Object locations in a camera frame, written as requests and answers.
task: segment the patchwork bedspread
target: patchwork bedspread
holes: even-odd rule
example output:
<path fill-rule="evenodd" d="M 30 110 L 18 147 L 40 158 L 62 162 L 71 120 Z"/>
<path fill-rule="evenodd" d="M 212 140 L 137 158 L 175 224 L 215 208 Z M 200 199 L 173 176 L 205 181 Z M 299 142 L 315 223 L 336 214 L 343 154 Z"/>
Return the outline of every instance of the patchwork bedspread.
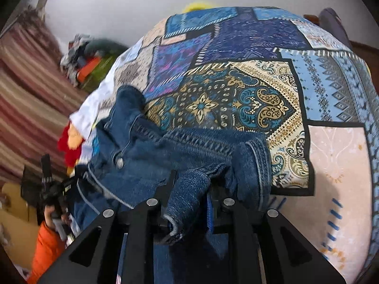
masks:
<path fill-rule="evenodd" d="M 273 7 L 174 15 L 131 52 L 97 119 L 118 87 L 131 84 L 163 130 L 265 133 L 271 207 L 352 283 L 379 248 L 379 98 L 366 63 L 328 32 Z M 92 132 L 82 162 L 93 141 Z"/>

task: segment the white cloth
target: white cloth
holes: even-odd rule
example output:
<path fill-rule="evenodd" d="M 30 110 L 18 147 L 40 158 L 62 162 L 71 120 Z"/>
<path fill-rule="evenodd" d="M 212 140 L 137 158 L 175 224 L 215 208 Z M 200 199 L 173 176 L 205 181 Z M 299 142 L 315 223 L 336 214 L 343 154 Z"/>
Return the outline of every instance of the white cloth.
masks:
<path fill-rule="evenodd" d="M 90 136 L 91 128 L 99 112 L 102 101 L 108 99 L 114 89 L 114 72 L 123 64 L 135 60 L 142 47 L 141 38 L 133 47 L 126 50 L 114 62 L 111 70 L 99 87 L 94 90 L 80 106 L 79 110 L 70 115 L 70 120 L 81 136 L 86 140 Z"/>

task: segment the yellow object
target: yellow object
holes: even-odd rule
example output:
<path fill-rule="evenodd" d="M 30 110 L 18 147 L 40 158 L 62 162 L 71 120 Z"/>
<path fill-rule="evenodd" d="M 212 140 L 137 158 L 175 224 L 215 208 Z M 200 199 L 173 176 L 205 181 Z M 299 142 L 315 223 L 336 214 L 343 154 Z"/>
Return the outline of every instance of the yellow object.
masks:
<path fill-rule="evenodd" d="M 67 146 L 70 150 L 77 149 L 83 137 L 80 135 L 79 131 L 77 131 L 77 129 L 72 123 L 70 124 L 70 128 L 67 131 L 67 134 L 69 137 L 67 140 Z"/>
<path fill-rule="evenodd" d="M 212 9 L 214 5 L 211 5 L 207 2 L 193 2 L 188 4 L 184 9 L 183 13 L 193 12 L 194 10 L 202 10 L 202 9 Z"/>
<path fill-rule="evenodd" d="M 370 70 L 370 67 L 368 67 L 368 65 L 367 65 L 367 63 L 365 62 L 365 64 L 366 64 L 366 67 L 367 67 L 367 71 L 368 71 L 368 73 L 370 74 L 370 78 L 371 78 L 371 70 Z"/>
<path fill-rule="evenodd" d="M 67 174 L 67 176 L 70 176 L 71 175 L 71 173 L 73 172 L 73 167 L 67 167 L 67 172 L 66 172 L 66 174 Z"/>

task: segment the orange sleeve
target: orange sleeve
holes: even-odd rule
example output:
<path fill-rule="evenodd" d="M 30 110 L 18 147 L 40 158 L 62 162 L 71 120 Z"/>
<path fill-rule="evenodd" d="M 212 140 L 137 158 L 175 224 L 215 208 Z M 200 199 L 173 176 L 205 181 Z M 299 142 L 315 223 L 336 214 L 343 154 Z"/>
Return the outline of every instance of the orange sleeve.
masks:
<path fill-rule="evenodd" d="M 32 271 L 28 284 L 36 284 L 40 276 L 51 266 L 64 251 L 64 242 L 59 235 L 42 222 L 38 232 L 36 251 L 32 262 Z"/>

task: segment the metal screw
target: metal screw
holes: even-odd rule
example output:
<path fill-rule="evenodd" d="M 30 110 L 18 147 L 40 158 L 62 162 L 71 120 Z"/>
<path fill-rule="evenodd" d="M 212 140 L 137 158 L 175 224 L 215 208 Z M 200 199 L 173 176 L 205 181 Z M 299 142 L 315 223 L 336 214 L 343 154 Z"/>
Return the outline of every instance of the metal screw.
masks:
<path fill-rule="evenodd" d="M 276 209 L 267 210 L 267 215 L 271 218 L 276 218 L 279 215 L 279 212 Z"/>
<path fill-rule="evenodd" d="M 118 169 L 122 169 L 124 166 L 124 159 L 123 158 L 118 158 L 116 161 L 116 167 Z"/>
<path fill-rule="evenodd" d="M 224 200 L 224 204 L 226 205 L 226 206 L 233 206 L 234 205 L 234 200 L 232 199 L 232 198 L 226 198 L 225 200 Z"/>
<path fill-rule="evenodd" d="M 111 210 L 111 209 L 107 209 L 107 210 L 104 210 L 104 211 L 103 211 L 103 216 L 104 216 L 105 218 L 110 218 L 110 217 L 113 216 L 113 215 L 114 215 L 114 211 Z"/>
<path fill-rule="evenodd" d="M 148 204 L 149 206 L 155 206 L 158 204 L 158 200 L 156 198 L 149 198 L 146 201 L 146 204 Z"/>

